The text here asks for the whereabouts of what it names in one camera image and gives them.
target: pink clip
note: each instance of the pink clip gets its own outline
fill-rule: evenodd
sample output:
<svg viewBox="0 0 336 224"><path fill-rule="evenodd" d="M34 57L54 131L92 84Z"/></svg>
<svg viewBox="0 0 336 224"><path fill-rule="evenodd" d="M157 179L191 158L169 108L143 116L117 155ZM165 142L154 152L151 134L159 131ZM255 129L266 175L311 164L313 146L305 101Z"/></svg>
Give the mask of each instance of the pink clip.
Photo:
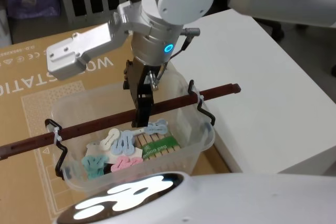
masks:
<svg viewBox="0 0 336 224"><path fill-rule="evenodd" d="M125 168L128 168L132 165L136 165L143 162L143 159L140 157L133 157L131 159L129 159L126 156L119 156L117 158L117 162L111 166L111 172L116 172L118 170L122 170Z"/></svg>

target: blue clip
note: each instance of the blue clip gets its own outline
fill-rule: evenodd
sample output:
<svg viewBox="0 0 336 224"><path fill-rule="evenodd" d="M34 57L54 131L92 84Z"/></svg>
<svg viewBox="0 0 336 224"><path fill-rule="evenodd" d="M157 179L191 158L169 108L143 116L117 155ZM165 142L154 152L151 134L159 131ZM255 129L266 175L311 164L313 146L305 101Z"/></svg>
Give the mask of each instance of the blue clip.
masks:
<svg viewBox="0 0 336 224"><path fill-rule="evenodd" d="M135 152L134 148L134 135L131 131L123 131L121 133L121 140L123 141L122 152L126 156L130 156Z"/></svg>
<svg viewBox="0 0 336 224"><path fill-rule="evenodd" d="M158 133L161 135L167 134L167 121L165 119L159 119L154 123L148 123L148 126L144 128L144 132L148 135L154 133Z"/></svg>
<svg viewBox="0 0 336 224"><path fill-rule="evenodd" d="M124 153L125 155L130 156L135 152L134 142L134 135L131 131L122 131L120 138L113 142L111 152L114 155Z"/></svg>

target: cable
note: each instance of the cable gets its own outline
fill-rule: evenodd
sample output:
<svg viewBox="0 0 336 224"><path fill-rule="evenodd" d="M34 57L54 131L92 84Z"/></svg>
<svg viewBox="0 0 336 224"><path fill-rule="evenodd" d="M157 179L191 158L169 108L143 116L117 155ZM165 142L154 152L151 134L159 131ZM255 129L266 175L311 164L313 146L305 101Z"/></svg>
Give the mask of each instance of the cable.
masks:
<svg viewBox="0 0 336 224"><path fill-rule="evenodd" d="M199 29L198 28L190 28L190 29L193 29L193 30L196 30L195 33L197 32L198 35L199 35ZM163 76L165 70L167 69L167 65L168 65L168 62L173 59L174 57L176 57L177 55L179 55L182 51L184 51L185 49L187 49L187 47L189 46L189 44L191 43L191 41L193 40L194 36L187 36L184 40L184 43L181 47L181 49L179 51L177 51L175 54L171 55L171 57L169 58L169 60L163 65L163 69L162 71L159 73L158 77L156 78L157 82L160 81L161 77Z"/></svg>
<svg viewBox="0 0 336 224"><path fill-rule="evenodd" d="M173 59L175 56L179 55L182 51L183 51L183 50L180 49L178 52L176 52L175 54L171 55L171 57L170 57L169 60L171 60L171 59Z"/></svg>

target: clear plastic bin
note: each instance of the clear plastic bin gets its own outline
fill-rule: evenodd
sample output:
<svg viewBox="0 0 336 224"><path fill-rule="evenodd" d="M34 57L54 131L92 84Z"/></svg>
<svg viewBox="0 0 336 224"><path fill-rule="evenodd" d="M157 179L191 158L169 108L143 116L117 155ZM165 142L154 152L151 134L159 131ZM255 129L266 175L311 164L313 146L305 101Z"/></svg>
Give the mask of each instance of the clear plastic bin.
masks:
<svg viewBox="0 0 336 224"><path fill-rule="evenodd" d="M159 90L154 92L154 100L160 102L185 95L187 87L186 81L179 73L167 70L159 84ZM122 83L118 83L60 99L53 106L52 118L62 127L69 127L131 109L134 109L134 104L130 91L123 90ZM62 170L67 185L71 189L92 195L111 184L127 182L158 172L178 170L190 174L200 152L210 148L214 143L215 134L209 118L198 112L196 105L151 116L150 122L161 118L168 121L169 130L178 141L180 150L92 180L87 179L81 159L85 156L86 145L104 139L109 129L64 141L62 144L68 147L68 154ZM130 130L131 123L115 127ZM56 147L54 150L57 162L60 152Z"/></svg>

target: white table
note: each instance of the white table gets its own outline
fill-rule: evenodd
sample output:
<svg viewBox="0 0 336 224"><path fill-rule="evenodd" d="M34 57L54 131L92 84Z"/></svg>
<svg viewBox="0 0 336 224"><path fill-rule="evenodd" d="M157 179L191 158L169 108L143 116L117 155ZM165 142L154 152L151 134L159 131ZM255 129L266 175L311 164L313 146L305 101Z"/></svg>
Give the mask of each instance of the white table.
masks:
<svg viewBox="0 0 336 224"><path fill-rule="evenodd" d="M186 27L201 36L172 62L200 90L238 83L206 102L216 146L234 172L324 174L336 162L336 105L250 17L233 10ZM180 38L175 50L180 49Z"/></svg>

